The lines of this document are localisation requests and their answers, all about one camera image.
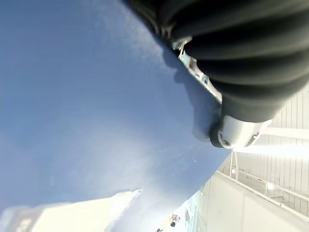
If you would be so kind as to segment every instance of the black rubber tube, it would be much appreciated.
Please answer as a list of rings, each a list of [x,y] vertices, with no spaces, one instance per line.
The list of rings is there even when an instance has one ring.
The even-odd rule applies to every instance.
[[[157,15],[172,40],[192,37],[184,50],[222,93],[223,115],[268,120],[308,83],[308,0],[165,0]]]

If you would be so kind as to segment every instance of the white wall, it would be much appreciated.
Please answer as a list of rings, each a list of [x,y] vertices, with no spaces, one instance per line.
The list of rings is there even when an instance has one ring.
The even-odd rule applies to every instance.
[[[307,232],[309,224],[231,180],[215,174],[197,199],[207,232]]]
[[[309,129],[309,85],[293,96],[269,125],[275,128]],[[256,145],[309,145],[309,140],[263,134]]]

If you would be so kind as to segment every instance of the white panel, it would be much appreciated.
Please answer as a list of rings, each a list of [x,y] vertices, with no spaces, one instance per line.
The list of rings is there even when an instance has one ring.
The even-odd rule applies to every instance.
[[[291,158],[286,156],[282,157],[284,159],[284,184],[283,186],[286,188],[290,188],[290,170],[291,170]],[[284,199],[289,199],[289,194],[283,194]]]
[[[309,160],[303,159],[302,173],[301,173],[301,192],[308,192],[308,172],[309,172]],[[308,202],[301,200],[300,212],[307,215]]]
[[[295,190],[295,175],[296,174],[296,158],[291,157],[290,160],[290,186],[291,190]],[[295,209],[295,197],[290,196],[289,202],[291,203],[291,208]]]
[[[286,127],[292,128],[292,99],[286,105]]]
[[[303,93],[303,128],[309,129],[309,92]]]
[[[211,178],[207,232],[307,232],[309,224],[247,189],[215,174]]]
[[[296,158],[296,171],[295,171],[295,190],[301,191],[301,179],[302,179],[302,159]],[[295,210],[300,212],[300,199],[295,198]]]
[[[233,183],[226,183],[220,176],[211,178],[207,213],[207,231],[241,231],[242,194]]]
[[[296,229],[290,223],[291,216],[277,212],[276,206],[267,204],[265,200],[247,196],[244,203],[243,232],[295,232],[305,231]]]

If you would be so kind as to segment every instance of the railing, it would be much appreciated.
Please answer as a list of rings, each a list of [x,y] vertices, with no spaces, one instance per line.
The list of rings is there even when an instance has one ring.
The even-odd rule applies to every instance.
[[[264,193],[261,193],[261,192],[255,190],[255,189],[253,189],[253,188],[251,188],[251,187],[249,187],[249,186],[247,186],[247,185],[241,183],[240,181],[238,181],[238,180],[232,178],[231,176],[228,176],[228,175],[226,175],[226,174],[224,174],[224,173],[222,173],[222,172],[219,172],[219,171],[217,171],[217,173],[220,174],[220,175],[222,175],[222,176],[224,176],[225,178],[230,179],[231,181],[235,182],[236,184],[238,184],[238,185],[240,185],[240,186],[246,188],[247,190],[249,190],[249,191],[255,193],[256,195],[258,195],[258,196],[264,198],[265,200],[267,200],[267,201],[269,201],[269,202],[271,202],[271,203],[273,203],[273,204],[275,204],[275,205],[281,207],[282,209],[285,209],[286,211],[288,211],[288,212],[290,212],[290,213],[292,213],[292,214],[298,216],[298,217],[299,217],[300,219],[302,219],[303,221],[309,223],[309,217],[307,217],[306,215],[303,215],[303,214],[301,214],[301,213],[299,213],[299,212],[293,210],[292,208],[286,206],[284,203],[281,203],[281,202],[279,202],[279,201],[276,201],[276,200],[275,200],[274,198],[272,198],[272,197],[266,196]]]
[[[232,166],[233,164],[233,156],[235,157],[235,164],[236,166]],[[268,182],[266,180],[263,180],[259,177],[256,177],[250,173],[246,173],[245,171],[243,170],[240,170],[239,169],[239,165],[238,165],[238,157],[237,157],[237,154],[231,154],[231,161],[230,161],[230,167],[227,167],[227,166],[224,166],[222,168],[222,172],[219,172],[217,171],[217,173],[225,176],[226,178],[229,178],[231,180],[233,180],[234,182],[236,182],[237,184],[245,187],[246,189],[256,193],[257,195],[263,197],[264,199],[278,205],[279,207],[281,208],[284,208],[285,210],[293,213],[294,215],[297,215],[299,216],[302,220],[306,221],[309,223],[309,217],[308,217],[308,210],[306,210],[305,213],[301,213],[301,205],[299,206],[299,211],[296,211],[295,210],[295,204],[294,204],[294,209],[292,209],[292,207],[289,207],[290,206],[290,202],[289,200],[286,201],[285,200],[285,197],[284,196],[281,196],[281,195],[273,195],[273,196],[267,196],[269,195],[269,192],[272,191],[272,192],[275,192],[277,191],[278,193],[279,192],[282,192],[282,193],[285,193],[288,195],[288,198],[290,199],[290,196],[294,197],[295,199],[298,198],[300,201],[303,200],[307,203],[307,208],[308,208],[308,203],[309,203],[309,197],[307,196],[304,196],[302,194],[299,194],[297,192],[294,192],[292,190],[289,190],[287,188],[284,188],[282,186],[279,186],[279,185],[276,185],[276,184],[273,184],[271,182]],[[257,184],[244,184],[243,182],[245,182],[244,180],[243,181],[240,181],[239,179],[241,179],[239,177],[239,174],[242,174],[242,175],[245,175],[246,178],[251,178],[255,181],[255,183],[259,183],[259,185]]]

